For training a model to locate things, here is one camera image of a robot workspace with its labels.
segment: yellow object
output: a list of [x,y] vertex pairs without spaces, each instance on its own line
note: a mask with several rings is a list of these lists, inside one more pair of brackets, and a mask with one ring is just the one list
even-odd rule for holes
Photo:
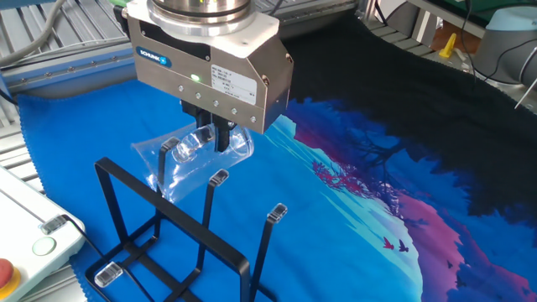
[[446,59],[451,57],[451,53],[453,52],[453,47],[455,46],[455,39],[456,39],[456,34],[451,34],[449,41],[447,41],[446,43],[446,47],[444,47],[444,49],[441,50],[438,55]]
[[20,272],[17,268],[13,268],[13,276],[11,280],[0,289],[0,300],[7,298],[12,292],[17,289],[18,284],[20,283]]

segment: red emergency stop button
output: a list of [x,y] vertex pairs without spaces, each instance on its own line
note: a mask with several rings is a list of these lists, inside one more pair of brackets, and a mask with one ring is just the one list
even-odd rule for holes
[[0,300],[8,297],[20,283],[20,272],[8,260],[0,259]]

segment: white label sticker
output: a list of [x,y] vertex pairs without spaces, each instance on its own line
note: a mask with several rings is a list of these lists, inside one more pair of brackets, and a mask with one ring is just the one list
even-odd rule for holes
[[258,83],[237,72],[218,65],[211,66],[212,88],[233,96],[243,102],[255,105]]

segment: black cloth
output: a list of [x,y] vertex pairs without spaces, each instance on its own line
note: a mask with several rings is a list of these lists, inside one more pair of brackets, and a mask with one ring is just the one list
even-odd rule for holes
[[293,82],[300,84],[291,86],[292,99],[352,100],[339,110],[362,112],[388,135],[437,154],[437,172],[473,177],[469,215],[498,211],[511,223],[537,227],[532,112],[514,110],[512,98],[483,81],[474,84],[470,74],[383,41],[352,15],[285,46],[297,54]]

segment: green button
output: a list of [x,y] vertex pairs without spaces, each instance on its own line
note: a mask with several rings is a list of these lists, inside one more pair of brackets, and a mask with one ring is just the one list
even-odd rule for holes
[[56,248],[56,240],[51,237],[43,237],[34,243],[32,252],[37,256],[46,256]]

